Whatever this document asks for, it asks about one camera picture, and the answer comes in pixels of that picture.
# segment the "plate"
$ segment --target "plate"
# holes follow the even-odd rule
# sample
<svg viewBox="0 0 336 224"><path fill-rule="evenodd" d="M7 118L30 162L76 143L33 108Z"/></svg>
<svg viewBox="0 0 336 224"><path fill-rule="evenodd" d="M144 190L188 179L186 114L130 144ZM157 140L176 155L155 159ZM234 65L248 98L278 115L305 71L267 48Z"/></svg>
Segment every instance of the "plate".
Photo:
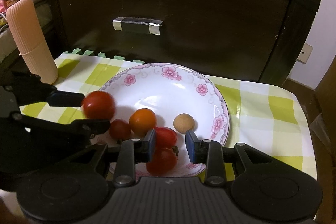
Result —
<svg viewBox="0 0 336 224"><path fill-rule="evenodd" d="M189 68L167 63L139 65L115 75L100 90L115 98L115 119L128 121L137 109L149 108L157 116L157 126L174 129L174 118L187 113L195 119L199 139L215 140L222 146L227 140L230 121L223 96L208 78ZM117 145L108 132L93 142ZM184 134L177 133L177 146L177 165L166 177L195 176L205 169L204 164L190 163ZM115 163L110 167L112 173L114 168ZM136 175L150 176L145 163L136 165Z"/></svg>

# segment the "wall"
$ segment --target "wall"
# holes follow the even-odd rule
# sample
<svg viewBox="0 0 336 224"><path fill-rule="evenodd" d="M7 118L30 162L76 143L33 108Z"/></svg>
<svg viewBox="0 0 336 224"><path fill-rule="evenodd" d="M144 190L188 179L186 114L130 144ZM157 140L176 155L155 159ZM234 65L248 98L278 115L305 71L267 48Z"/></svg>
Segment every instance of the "wall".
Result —
<svg viewBox="0 0 336 224"><path fill-rule="evenodd" d="M336 0L322 0L308 35L313 51L306 64L296 62L290 78L317 87L336 54Z"/></svg>

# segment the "tomato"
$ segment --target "tomato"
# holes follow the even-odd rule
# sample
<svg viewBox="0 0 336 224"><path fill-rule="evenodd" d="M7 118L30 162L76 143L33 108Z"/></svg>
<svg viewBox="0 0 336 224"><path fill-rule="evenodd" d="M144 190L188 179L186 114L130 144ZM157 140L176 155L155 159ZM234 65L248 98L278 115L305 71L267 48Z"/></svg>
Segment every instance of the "tomato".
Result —
<svg viewBox="0 0 336 224"><path fill-rule="evenodd" d="M169 127L155 127L156 144L155 147L172 148L177 141L177 135L174 130Z"/></svg>
<svg viewBox="0 0 336 224"><path fill-rule="evenodd" d="M156 115L149 108L141 108L135 111L129 118L129 125L139 137L144 137L148 130L156 126Z"/></svg>
<svg viewBox="0 0 336 224"><path fill-rule="evenodd" d="M128 140L131 137L131 127L125 120L116 119L111 122L109 134L116 140Z"/></svg>
<svg viewBox="0 0 336 224"><path fill-rule="evenodd" d="M116 111L112 95L105 91L93 91L82 101L83 112L88 119L111 120Z"/></svg>
<svg viewBox="0 0 336 224"><path fill-rule="evenodd" d="M157 148L151 162L146 163L147 171L153 176L162 176L177 164L177 157L171 148Z"/></svg>

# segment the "electrical outlet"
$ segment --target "electrical outlet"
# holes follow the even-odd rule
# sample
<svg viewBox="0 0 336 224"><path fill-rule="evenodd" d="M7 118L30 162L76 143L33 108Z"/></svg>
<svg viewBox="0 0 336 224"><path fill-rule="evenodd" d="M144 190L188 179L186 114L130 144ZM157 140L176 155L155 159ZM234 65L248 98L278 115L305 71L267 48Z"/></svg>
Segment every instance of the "electrical outlet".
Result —
<svg viewBox="0 0 336 224"><path fill-rule="evenodd" d="M307 63L307 60L308 60L312 50L313 50L313 47L311 45L308 45L307 43L305 43L303 45L303 48L302 48L297 60L302 62L303 64Z"/></svg>

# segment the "table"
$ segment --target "table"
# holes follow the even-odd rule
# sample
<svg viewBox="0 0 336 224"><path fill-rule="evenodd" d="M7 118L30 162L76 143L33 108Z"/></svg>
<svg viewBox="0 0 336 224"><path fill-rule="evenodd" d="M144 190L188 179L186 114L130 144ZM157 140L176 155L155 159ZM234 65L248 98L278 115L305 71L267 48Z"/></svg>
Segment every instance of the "table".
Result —
<svg viewBox="0 0 336 224"><path fill-rule="evenodd" d="M139 63L88 55L61 54L55 63L59 90L88 94L110 78ZM291 92L277 86L207 76L228 106L230 131L227 147L244 142L316 179L315 155L305 114ZM41 102L22 106L25 115L52 122L83 119L80 108L49 107ZM227 179L233 180L232 164L226 164Z"/></svg>

